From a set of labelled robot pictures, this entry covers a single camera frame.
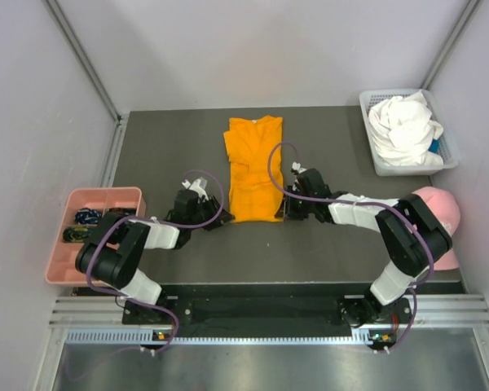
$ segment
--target dark gray tabletop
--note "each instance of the dark gray tabletop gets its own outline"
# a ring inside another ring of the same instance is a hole
[[[222,133],[228,119],[265,115],[284,118],[283,140],[297,145],[303,166],[317,168],[332,191],[398,198],[430,185],[428,177],[375,174],[360,108],[354,106],[132,112],[113,186],[141,188],[146,214],[157,217],[172,208],[189,169],[213,173],[227,197],[230,165]],[[289,167],[295,155],[285,147],[282,157],[285,181],[292,182]],[[217,194],[213,184],[209,190]],[[377,233],[312,218],[198,230],[181,250],[146,251],[140,267],[161,283],[367,282],[388,260]],[[460,281],[460,273],[437,272],[434,278]]]

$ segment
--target small item in tray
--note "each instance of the small item in tray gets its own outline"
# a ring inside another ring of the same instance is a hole
[[[67,243],[83,243],[93,230],[93,226],[70,226],[65,228],[62,239]]]
[[[108,211],[121,216],[135,216],[136,214],[136,208],[110,208]]]
[[[74,216],[74,221],[78,224],[98,224],[102,217],[101,212],[91,208],[81,208]]]

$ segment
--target pink cap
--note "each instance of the pink cap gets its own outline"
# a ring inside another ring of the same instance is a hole
[[[449,235],[453,235],[460,223],[460,209],[449,191],[436,187],[422,187],[414,191],[431,209]],[[453,270],[459,267],[455,252],[451,249],[434,263],[435,270]]]

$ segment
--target pink tray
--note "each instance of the pink tray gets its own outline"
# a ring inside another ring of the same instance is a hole
[[[144,216],[147,205],[137,187],[102,187],[76,189],[68,197],[64,218],[59,227],[55,247],[46,270],[46,281],[58,285],[85,287],[85,275],[74,268],[81,243],[65,243],[62,234],[68,226],[75,226],[74,215],[81,208],[91,208],[105,213],[110,208],[136,208],[136,216]]]

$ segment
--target white panel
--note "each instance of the white panel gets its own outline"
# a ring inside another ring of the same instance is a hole
[[[0,390],[27,389],[58,289],[68,193],[99,181],[112,120],[41,1],[0,1]]]
[[[462,220],[457,255],[469,287],[489,304],[489,0],[482,2],[432,89],[459,144],[458,168],[434,177],[453,192]]]
[[[60,0],[129,110],[358,104],[419,87],[461,0]]]

